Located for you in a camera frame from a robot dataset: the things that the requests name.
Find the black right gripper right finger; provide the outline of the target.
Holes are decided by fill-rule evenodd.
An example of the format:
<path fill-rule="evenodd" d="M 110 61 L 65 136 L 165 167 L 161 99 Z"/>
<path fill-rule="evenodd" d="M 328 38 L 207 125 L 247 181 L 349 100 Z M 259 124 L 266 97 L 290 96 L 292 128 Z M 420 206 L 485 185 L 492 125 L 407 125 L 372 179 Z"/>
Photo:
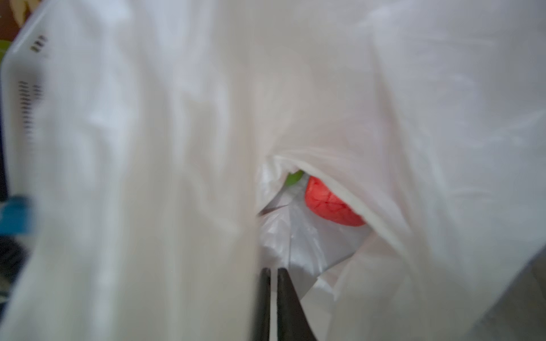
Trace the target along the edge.
<path fill-rule="evenodd" d="M 317 341 L 286 268 L 277 271 L 278 341 Z"/>

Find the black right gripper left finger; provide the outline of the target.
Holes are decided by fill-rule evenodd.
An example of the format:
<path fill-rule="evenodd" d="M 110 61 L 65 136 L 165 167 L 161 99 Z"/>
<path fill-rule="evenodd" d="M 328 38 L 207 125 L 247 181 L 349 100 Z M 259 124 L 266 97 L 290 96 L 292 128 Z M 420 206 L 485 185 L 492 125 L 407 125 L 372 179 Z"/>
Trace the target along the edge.
<path fill-rule="evenodd" d="M 257 283 L 257 295 L 251 329 L 252 341 L 270 340 L 271 270 L 263 268 Z"/>

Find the white plastic bag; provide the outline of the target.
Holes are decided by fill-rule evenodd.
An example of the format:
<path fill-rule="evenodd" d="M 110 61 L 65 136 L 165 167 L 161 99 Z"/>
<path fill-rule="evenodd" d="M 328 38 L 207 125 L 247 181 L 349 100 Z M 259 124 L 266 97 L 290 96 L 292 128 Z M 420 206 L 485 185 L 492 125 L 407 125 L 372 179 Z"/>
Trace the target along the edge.
<path fill-rule="evenodd" d="M 372 233 L 327 340 L 463 340 L 545 247 L 544 1 L 60 1 L 3 340 L 247 340 L 292 169 Z"/>

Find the white perforated plastic basket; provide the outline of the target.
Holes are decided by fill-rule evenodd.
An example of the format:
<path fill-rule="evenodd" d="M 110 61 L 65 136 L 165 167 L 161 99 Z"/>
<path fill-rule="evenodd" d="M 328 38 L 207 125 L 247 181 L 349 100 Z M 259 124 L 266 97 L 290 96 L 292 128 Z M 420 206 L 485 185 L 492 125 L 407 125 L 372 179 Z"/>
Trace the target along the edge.
<path fill-rule="evenodd" d="M 1 128 L 9 196 L 29 196 L 35 109 L 43 96 L 49 55 L 45 20 L 54 1 L 43 1 L 11 43 L 1 64 Z"/>

